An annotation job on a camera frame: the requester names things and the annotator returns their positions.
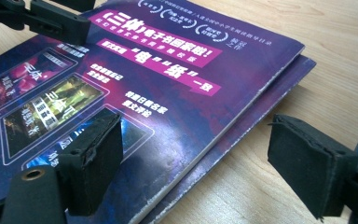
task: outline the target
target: purple magazine cover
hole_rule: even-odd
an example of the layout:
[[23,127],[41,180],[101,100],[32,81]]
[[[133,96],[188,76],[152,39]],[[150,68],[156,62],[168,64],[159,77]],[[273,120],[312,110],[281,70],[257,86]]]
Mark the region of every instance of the purple magazine cover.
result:
[[[71,223],[141,221],[304,48],[186,1],[110,2],[85,15],[84,46],[38,35],[0,56],[0,77],[47,49],[52,63],[75,61],[0,105],[0,199],[21,169],[56,165],[95,117],[123,115],[125,160],[97,213]],[[13,85],[4,81],[0,90]]]
[[315,65],[316,62],[302,55],[295,59],[141,223],[162,220]]

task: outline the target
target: black metal arm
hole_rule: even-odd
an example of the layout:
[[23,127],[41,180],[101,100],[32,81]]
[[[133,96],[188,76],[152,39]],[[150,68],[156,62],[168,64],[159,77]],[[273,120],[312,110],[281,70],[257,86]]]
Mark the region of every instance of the black metal arm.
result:
[[[78,4],[71,0],[66,4],[62,0],[57,2],[76,10],[87,10],[93,8],[95,0],[78,1]],[[0,22],[14,30],[22,30],[26,24],[33,32],[74,45],[86,42],[90,28],[86,18],[42,0],[32,0],[30,9],[25,8],[22,0],[0,0]]]

